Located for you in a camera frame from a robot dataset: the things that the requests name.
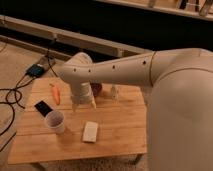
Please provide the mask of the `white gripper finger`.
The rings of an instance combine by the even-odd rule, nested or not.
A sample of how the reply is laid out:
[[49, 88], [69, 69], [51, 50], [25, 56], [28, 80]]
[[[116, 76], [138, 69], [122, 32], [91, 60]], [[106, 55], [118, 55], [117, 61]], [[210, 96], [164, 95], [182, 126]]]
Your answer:
[[77, 104], [72, 103], [72, 110], [73, 110], [73, 112], [74, 112], [74, 113], [76, 112], [77, 107], [78, 107], [78, 105], [77, 105]]
[[94, 108], [94, 109], [97, 108], [96, 102], [95, 102], [94, 100], [92, 100], [92, 101], [90, 102], [90, 105], [91, 105], [91, 107]]

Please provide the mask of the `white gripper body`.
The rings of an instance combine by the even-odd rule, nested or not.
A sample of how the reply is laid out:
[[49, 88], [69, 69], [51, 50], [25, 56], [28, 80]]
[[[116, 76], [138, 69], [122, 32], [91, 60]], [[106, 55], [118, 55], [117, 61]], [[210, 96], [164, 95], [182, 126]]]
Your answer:
[[80, 105], [93, 101], [93, 92], [89, 83], [73, 84], [70, 86], [72, 102]]

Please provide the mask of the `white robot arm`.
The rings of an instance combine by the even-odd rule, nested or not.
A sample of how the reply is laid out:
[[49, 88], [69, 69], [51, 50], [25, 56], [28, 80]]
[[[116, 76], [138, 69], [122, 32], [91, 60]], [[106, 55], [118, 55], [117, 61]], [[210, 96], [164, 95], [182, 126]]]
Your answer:
[[100, 63], [80, 52], [59, 77], [76, 105], [89, 101], [92, 83], [149, 87], [149, 171], [213, 171], [213, 51], [173, 49]]

